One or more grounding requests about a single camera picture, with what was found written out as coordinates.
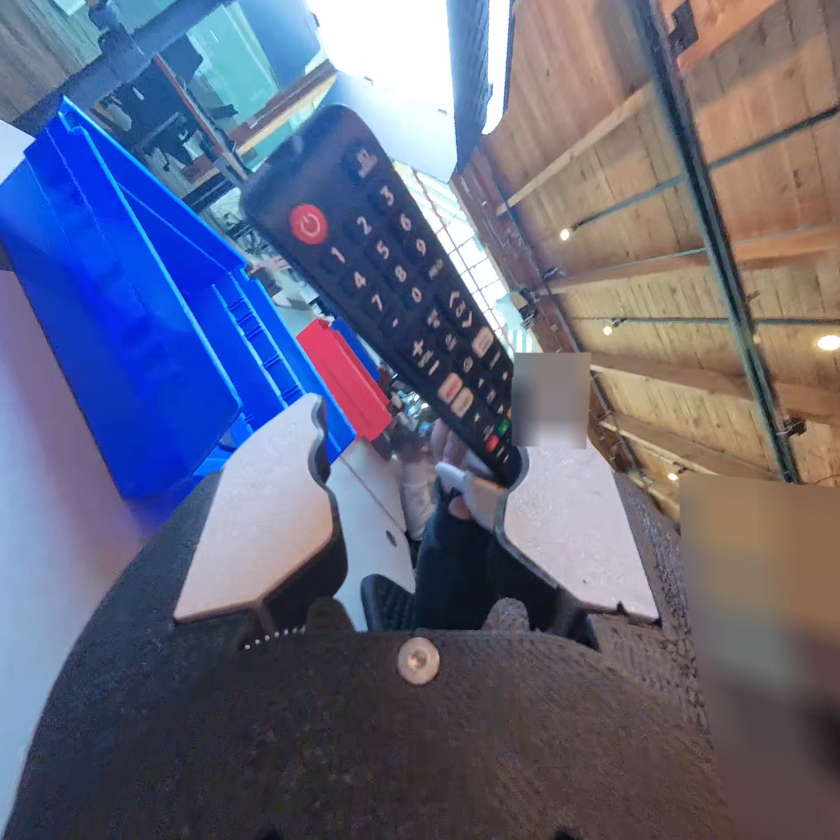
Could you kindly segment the person's right forearm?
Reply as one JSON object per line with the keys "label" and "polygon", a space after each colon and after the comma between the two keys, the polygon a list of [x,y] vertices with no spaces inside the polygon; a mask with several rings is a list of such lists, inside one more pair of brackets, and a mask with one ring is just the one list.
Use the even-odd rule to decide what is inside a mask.
{"label": "person's right forearm", "polygon": [[501,598],[490,575],[490,533],[450,507],[438,503],[423,531],[412,629],[479,631]]}

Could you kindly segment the studio softbox light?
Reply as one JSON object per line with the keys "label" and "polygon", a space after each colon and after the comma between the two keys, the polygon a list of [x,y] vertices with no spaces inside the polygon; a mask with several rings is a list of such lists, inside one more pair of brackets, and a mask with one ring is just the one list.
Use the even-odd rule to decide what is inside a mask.
{"label": "studio softbox light", "polygon": [[448,183],[508,110],[514,2],[310,2],[356,112],[395,161]]}

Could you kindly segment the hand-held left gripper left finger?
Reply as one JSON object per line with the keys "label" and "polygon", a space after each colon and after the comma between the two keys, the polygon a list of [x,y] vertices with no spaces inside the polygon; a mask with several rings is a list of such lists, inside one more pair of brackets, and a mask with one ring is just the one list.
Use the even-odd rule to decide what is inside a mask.
{"label": "hand-held left gripper left finger", "polygon": [[179,624],[244,614],[256,640],[308,624],[310,608],[333,598],[349,569],[336,497],[328,486],[328,418],[307,394],[231,455],[175,603]]}

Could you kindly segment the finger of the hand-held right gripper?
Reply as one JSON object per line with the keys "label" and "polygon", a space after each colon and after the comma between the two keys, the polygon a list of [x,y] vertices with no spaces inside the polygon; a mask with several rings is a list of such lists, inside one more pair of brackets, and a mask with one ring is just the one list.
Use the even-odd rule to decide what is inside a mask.
{"label": "finger of the hand-held right gripper", "polygon": [[465,500],[471,517],[487,531],[495,531],[499,511],[508,490],[479,461],[466,461],[463,466],[439,461],[436,475],[445,490]]}

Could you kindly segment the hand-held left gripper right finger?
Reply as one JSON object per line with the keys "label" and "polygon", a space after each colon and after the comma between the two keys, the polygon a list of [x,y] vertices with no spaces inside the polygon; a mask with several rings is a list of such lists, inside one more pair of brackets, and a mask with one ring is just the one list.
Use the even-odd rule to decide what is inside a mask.
{"label": "hand-held left gripper right finger", "polygon": [[499,502],[500,546],[552,592],[547,629],[582,640],[590,615],[656,626],[657,607],[616,472],[594,448],[519,448]]}

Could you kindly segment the red plastic tray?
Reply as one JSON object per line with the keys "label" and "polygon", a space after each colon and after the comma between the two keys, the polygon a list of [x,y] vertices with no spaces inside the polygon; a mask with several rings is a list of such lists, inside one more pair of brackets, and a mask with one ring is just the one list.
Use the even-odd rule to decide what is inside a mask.
{"label": "red plastic tray", "polygon": [[344,336],[325,319],[317,318],[297,338],[355,437],[369,444],[380,438],[392,420],[389,402]]}

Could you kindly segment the person's upper body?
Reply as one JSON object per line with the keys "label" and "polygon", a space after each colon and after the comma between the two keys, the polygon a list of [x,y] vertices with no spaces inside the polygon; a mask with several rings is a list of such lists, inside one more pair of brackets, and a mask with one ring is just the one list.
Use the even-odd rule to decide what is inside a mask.
{"label": "person's upper body", "polygon": [[399,470],[406,535],[419,543],[437,504],[431,449],[424,436],[401,423],[392,431],[391,443]]}

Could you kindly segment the black remote control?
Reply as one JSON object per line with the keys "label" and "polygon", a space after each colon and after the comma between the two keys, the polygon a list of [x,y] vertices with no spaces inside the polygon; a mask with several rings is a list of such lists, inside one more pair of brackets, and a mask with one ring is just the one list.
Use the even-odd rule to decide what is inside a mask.
{"label": "black remote control", "polygon": [[320,108],[245,185],[243,215],[501,485],[522,471],[513,362],[366,123]]}

